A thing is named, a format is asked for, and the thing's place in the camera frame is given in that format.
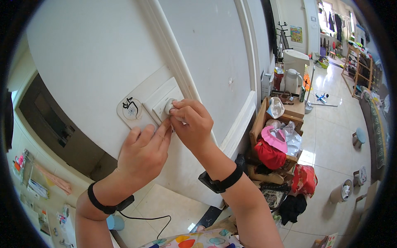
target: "blue stool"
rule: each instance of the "blue stool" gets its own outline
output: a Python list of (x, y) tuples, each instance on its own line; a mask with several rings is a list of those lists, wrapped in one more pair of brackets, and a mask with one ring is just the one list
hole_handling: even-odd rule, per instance
[(106, 222), (109, 230), (121, 231), (124, 229), (124, 220), (118, 215), (109, 215), (109, 217), (106, 218)]
[(356, 132), (353, 133), (353, 137), (357, 136), (357, 140), (353, 143), (353, 146), (355, 146), (357, 143), (359, 143), (358, 148), (361, 148), (361, 145), (365, 143), (365, 132), (361, 128), (357, 127)]

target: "person's left hand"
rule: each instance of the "person's left hand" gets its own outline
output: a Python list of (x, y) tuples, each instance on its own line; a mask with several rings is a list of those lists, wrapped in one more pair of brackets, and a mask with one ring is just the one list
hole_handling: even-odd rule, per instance
[(117, 173), (134, 184), (144, 187), (161, 172), (171, 142), (171, 121), (166, 119), (153, 135), (154, 126), (147, 125), (143, 131), (134, 127), (121, 148)]

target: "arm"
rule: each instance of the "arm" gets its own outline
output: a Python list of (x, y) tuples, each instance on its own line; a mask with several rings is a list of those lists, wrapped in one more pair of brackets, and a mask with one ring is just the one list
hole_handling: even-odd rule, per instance
[[(236, 164), (211, 141), (214, 122), (205, 107), (188, 99), (174, 101), (173, 105), (176, 109), (170, 111), (171, 122), (178, 137), (212, 180), (226, 179)], [(187, 124), (183, 125), (176, 117), (183, 118)], [(266, 199), (245, 173), (222, 197), (236, 216), (240, 241), (246, 248), (283, 247)]]
[[(171, 140), (170, 120), (166, 119), (153, 135), (154, 126), (134, 127), (121, 148), (117, 168), (94, 185), (97, 200), (116, 206), (155, 179), (161, 172)], [(88, 198), (87, 191), (77, 199), (76, 241), (78, 247), (113, 247), (106, 218)]]

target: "electric kettle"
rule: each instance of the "electric kettle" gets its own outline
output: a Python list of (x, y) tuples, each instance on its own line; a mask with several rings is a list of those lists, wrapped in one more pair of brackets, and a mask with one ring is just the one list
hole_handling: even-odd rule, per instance
[(289, 91), (292, 94), (297, 94), (298, 77), (301, 79), (301, 83), (303, 84), (302, 76), (296, 70), (294, 69), (286, 70), (284, 72), (284, 77), (280, 83), (280, 91)]

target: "tiled floor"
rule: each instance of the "tiled floor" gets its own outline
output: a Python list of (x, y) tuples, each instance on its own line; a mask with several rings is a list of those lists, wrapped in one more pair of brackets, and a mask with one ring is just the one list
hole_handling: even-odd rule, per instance
[[(314, 90), (309, 100), (317, 102), (314, 97), (316, 93), (328, 93), (328, 103), (338, 107), (315, 106), (304, 117), (304, 151), (299, 163), (314, 167), (318, 185), (314, 196), (307, 199), (307, 208), (299, 215), (298, 222), (289, 222), (279, 229), (286, 248), (311, 247), (314, 240), (336, 232), (339, 233), (338, 244), (344, 247), (357, 229), (365, 201), (355, 204), (355, 198), (367, 192), (370, 182), (355, 188), (347, 202), (331, 204), (328, 200), (335, 187), (346, 179), (353, 179), (354, 171), (364, 165), (369, 176), (371, 169), (369, 144), (363, 144), (361, 150), (356, 150), (352, 145), (352, 134), (356, 128), (366, 131), (366, 125), (358, 100), (350, 96), (341, 71), (341, 68), (330, 65), (328, 69), (317, 67), (314, 74)], [(153, 182), (134, 195), (135, 202), (124, 214), (146, 218), (172, 216), (162, 237), (188, 233), (209, 207)], [(229, 215), (230, 209), (224, 211), (217, 221)], [(128, 247), (135, 248), (154, 240), (167, 221), (128, 219), (119, 234)]]

